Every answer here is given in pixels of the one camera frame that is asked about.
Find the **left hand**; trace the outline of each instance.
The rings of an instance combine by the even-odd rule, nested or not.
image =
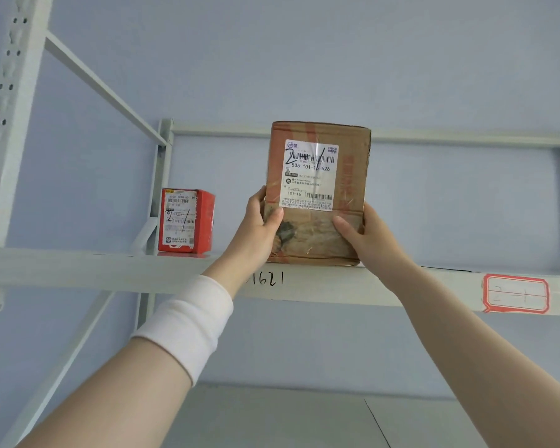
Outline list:
[[[215,279],[234,298],[239,288],[268,259],[284,210],[277,208],[263,222],[261,206],[266,195],[263,186],[249,198],[243,221],[225,252],[202,275]]]

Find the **hand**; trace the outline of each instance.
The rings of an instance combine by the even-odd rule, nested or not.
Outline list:
[[[261,207],[266,195],[263,186],[249,198],[245,218],[225,252],[202,275],[215,279],[234,298],[240,287],[254,271],[268,259],[274,236],[282,222],[284,210],[274,210],[266,223],[261,217]]]
[[[387,287],[391,276],[395,275],[395,268],[413,262],[369,204],[365,203],[363,210],[363,234],[341,217],[334,217],[333,221],[336,230],[353,246],[367,270]]]

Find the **white wristband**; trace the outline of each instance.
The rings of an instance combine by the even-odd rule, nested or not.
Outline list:
[[[228,291],[200,275],[183,293],[161,304],[133,336],[149,339],[176,358],[195,386],[233,308]]]

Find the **brown cardboard box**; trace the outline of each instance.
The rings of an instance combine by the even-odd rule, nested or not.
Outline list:
[[[340,215],[362,230],[370,143],[371,130],[365,127],[273,123],[264,218],[280,205],[284,219],[269,262],[359,263],[332,218]]]

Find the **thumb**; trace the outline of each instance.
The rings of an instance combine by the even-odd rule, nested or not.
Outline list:
[[[264,226],[268,228],[271,233],[276,234],[280,223],[282,223],[283,217],[284,209],[282,209],[281,207],[276,207],[276,209],[274,209],[274,211],[268,217],[268,220],[266,221]]]
[[[332,221],[334,222],[336,231],[338,231],[344,239],[357,249],[359,246],[359,240],[361,239],[361,234],[359,234],[355,228],[353,228],[351,224],[342,217],[336,216],[332,219]]]

